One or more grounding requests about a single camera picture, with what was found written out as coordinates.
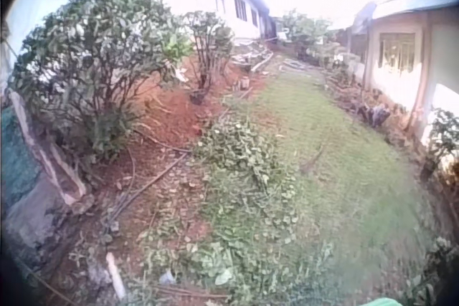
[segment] tree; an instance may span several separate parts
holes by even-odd
[[[189,12],[184,19],[199,63],[198,92],[191,96],[191,100],[200,103],[209,91],[213,76],[221,72],[222,61],[229,59],[234,35],[214,12]]]
[[[109,158],[141,85],[186,55],[188,40],[162,0],[70,0],[24,40],[11,88],[67,152]]]
[[[296,9],[289,11],[282,18],[282,23],[288,29],[287,36],[292,41],[299,39],[315,43],[319,37],[323,37],[330,26],[326,19],[312,19],[306,14],[297,12]]]

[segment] green object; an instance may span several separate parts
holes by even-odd
[[[382,297],[362,306],[402,306],[402,304],[388,297]]]
[[[22,138],[12,107],[1,111],[1,191],[6,210],[35,186],[40,166]]]

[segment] white pipe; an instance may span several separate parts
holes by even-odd
[[[113,288],[115,289],[115,293],[118,296],[118,299],[122,300],[126,296],[126,290],[124,289],[123,280],[121,279],[118,268],[116,267],[115,257],[111,252],[108,252],[106,259],[108,264],[108,271],[112,276]]]

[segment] green lawn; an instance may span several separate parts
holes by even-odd
[[[281,73],[257,97],[236,108],[242,119],[263,123],[269,115],[280,123],[259,125],[258,130],[277,137],[282,164],[295,171],[296,240],[279,248],[276,262],[290,270],[299,268],[301,278],[286,299],[301,295],[304,299],[291,303],[309,300],[319,305],[328,300],[340,305],[360,291],[371,297],[395,296],[404,281],[419,272],[431,242],[431,233],[418,224],[419,214],[431,221],[429,207],[405,159],[376,131],[353,123],[306,75]],[[318,160],[301,173],[300,166],[321,146]],[[243,189],[226,173],[214,180],[215,188],[224,190],[220,195]],[[253,240],[264,231],[257,214],[241,207],[219,216],[218,208],[228,201],[219,196],[212,205],[210,198],[204,207],[204,213],[212,214],[212,226],[228,230],[235,224],[233,234],[245,238],[254,252],[272,252],[267,250],[269,242]]]

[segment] shrub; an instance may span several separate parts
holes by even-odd
[[[152,72],[164,76],[187,42],[162,0],[71,0],[24,40],[10,86],[62,147],[109,158],[139,87]]]
[[[221,70],[222,60],[230,56],[232,30],[214,12],[189,12],[185,15],[185,23],[191,31],[198,54],[198,88],[203,90],[207,87],[208,90],[213,75]]]
[[[444,157],[457,154],[458,145],[459,118],[450,111],[435,109],[435,119],[432,122],[427,145],[427,158],[420,178],[427,181]]]

